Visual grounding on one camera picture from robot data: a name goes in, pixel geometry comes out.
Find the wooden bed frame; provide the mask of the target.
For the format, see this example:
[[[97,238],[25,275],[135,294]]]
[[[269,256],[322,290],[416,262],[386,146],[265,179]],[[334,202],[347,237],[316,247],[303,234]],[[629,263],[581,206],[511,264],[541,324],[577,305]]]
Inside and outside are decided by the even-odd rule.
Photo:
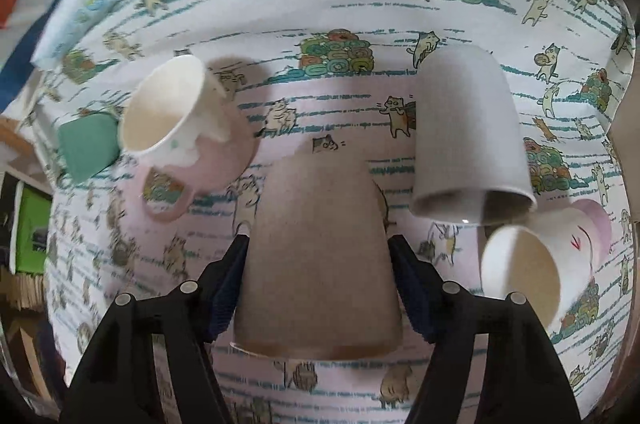
[[[29,184],[38,184],[42,190],[54,187],[55,177],[43,150],[18,132],[16,120],[4,115],[1,116],[1,170],[27,177]]]

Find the small teal green cup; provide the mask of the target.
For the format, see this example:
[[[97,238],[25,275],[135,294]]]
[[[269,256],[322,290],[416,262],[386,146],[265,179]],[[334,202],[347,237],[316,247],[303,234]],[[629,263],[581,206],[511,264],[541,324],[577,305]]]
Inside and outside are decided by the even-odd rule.
[[[74,184],[87,181],[117,160],[117,132],[116,119],[103,112],[68,121],[58,128],[60,152]]]

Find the white pink mug right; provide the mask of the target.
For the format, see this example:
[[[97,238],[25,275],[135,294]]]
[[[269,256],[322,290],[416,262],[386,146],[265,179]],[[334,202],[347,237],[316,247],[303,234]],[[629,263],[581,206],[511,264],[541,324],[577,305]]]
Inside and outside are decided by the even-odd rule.
[[[500,300],[523,294],[550,330],[585,291],[611,243],[608,213],[590,199],[503,225],[480,253],[483,293]]]

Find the cat pattern bed sheet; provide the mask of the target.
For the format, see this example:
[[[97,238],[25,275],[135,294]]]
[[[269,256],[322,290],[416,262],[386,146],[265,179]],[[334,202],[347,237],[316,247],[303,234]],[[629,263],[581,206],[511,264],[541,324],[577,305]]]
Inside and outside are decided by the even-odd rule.
[[[412,216],[410,106],[428,56],[474,44],[506,73],[541,207],[593,199],[613,242],[586,291],[553,327],[579,410],[603,396],[631,313],[634,236],[608,128],[632,77],[634,27],[613,0],[123,0],[48,72],[32,111],[55,177],[46,262],[54,343],[73,375],[114,297],[162,295],[201,274],[253,222],[273,161],[296,150],[369,162],[387,224],[447,279],[480,291],[478,236]],[[125,203],[124,155],[75,184],[54,139],[88,114],[119,117],[155,67],[206,63],[259,137],[244,173],[153,227]]]

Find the white grey tumbler cup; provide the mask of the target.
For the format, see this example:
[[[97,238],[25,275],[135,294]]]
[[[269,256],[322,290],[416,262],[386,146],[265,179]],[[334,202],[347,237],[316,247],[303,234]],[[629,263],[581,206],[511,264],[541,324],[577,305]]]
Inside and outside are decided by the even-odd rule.
[[[422,62],[414,96],[413,215],[486,226],[536,209],[520,118],[494,56],[441,48]]]

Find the beige plastic cup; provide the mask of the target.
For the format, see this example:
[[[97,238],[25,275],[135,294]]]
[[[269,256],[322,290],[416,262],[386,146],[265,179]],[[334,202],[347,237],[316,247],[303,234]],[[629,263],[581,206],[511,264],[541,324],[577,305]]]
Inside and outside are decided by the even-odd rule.
[[[343,361],[401,343],[390,252],[367,163],[296,153],[270,167],[232,344],[252,355]]]

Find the green box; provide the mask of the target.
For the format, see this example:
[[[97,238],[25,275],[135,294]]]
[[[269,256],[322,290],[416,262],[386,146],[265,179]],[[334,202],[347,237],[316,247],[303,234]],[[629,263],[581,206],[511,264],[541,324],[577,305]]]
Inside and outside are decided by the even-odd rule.
[[[52,199],[25,183],[18,185],[16,199],[15,268],[21,273],[42,274]]]

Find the pink cream handled mug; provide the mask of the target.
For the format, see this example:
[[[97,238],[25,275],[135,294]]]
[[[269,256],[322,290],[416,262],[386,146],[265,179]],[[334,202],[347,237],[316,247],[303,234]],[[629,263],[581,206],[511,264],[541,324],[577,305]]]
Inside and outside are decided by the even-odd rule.
[[[245,115],[191,54],[172,57],[141,81],[120,119],[118,138],[122,152],[138,163],[126,190],[128,205],[162,224],[186,213],[200,193],[239,178],[258,146]],[[153,172],[182,186],[167,210],[153,210],[143,198]]]

